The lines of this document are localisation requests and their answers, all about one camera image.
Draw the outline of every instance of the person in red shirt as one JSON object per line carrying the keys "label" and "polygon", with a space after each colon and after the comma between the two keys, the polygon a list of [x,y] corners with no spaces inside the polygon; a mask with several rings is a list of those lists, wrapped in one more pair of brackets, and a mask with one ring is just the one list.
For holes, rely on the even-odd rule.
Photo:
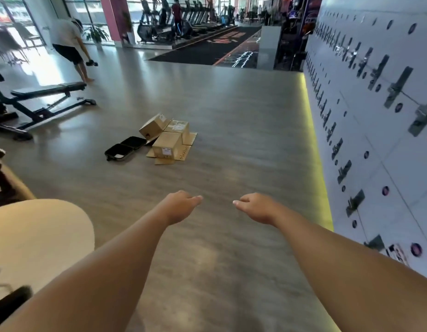
{"label": "person in red shirt", "polygon": [[174,0],[174,2],[175,3],[172,5],[172,13],[174,15],[175,32],[177,35],[182,36],[183,35],[183,23],[182,23],[183,10],[181,9],[179,0]]}

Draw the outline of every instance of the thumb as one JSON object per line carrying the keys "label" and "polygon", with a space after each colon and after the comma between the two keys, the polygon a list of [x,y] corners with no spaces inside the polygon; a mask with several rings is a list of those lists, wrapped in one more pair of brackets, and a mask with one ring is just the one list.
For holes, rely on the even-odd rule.
{"label": "thumb", "polygon": [[189,198],[189,200],[192,203],[192,205],[195,207],[201,204],[201,202],[203,201],[203,196],[192,197],[192,198]]}
{"label": "thumb", "polygon": [[245,203],[244,201],[233,201],[233,205],[240,210],[241,212],[247,213],[249,203]]}

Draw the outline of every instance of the black bench pad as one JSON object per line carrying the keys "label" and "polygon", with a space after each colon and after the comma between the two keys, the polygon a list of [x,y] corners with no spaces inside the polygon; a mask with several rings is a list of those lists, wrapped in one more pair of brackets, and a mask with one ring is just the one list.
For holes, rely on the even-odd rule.
{"label": "black bench pad", "polygon": [[86,83],[78,81],[75,83],[60,83],[58,85],[27,87],[24,89],[12,90],[11,94],[19,99],[33,99],[46,95],[84,90],[85,87]]}

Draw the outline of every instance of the white tabletop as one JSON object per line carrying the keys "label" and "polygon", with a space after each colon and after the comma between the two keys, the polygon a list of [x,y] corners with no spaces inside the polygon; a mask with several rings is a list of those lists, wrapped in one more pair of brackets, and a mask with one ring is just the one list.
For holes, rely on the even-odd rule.
{"label": "white tabletop", "polygon": [[[56,199],[0,207],[0,284],[37,292],[94,250],[94,228],[78,206]],[[0,299],[8,294],[0,288]]]}

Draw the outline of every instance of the weight bench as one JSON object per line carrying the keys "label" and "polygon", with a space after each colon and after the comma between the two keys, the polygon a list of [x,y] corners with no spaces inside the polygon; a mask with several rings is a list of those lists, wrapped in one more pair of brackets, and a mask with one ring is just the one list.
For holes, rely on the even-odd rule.
{"label": "weight bench", "polygon": [[[0,74],[0,82],[4,81],[5,78]],[[65,111],[69,111],[77,106],[81,106],[84,104],[96,105],[95,100],[85,99],[85,98],[77,98],[78,102],[66,106],[60,110],[55,112],[52,111],[54,107],[63,102],[64,100],[70,98],[71,92],[84,90],[87,84],[83,82],[76,83],[61,83],[58,85],[48,85],[48,86],[40,86],[36,88],[25,88],[11,91],[13,95],[12,98],[7,98],[0,91],[0,103],[4,105],[12,105],[17,111],[23,113],[24,115],[31,118],[31,122],[24,123],[18,127],[7,126],[1,122],[8,121],[10,119],[16,119],[18,117],[17,113],[6,113],[0,115],[0,131],[6,131],[14,134],[14,140],[24,141],[31,140],[32,135],[26,131],[26,128],[32,127],[38,123],[41,123],[47,119],[50,119],[54,116],[64,113]],[[44,108],[40,108],[36,111],[31,111],[26,106],[20,103],[20,101],[40,98],[43,96],[54,95],[54,94],[64,94],[64,96],[55,101],[54,103],[47,105]]]}

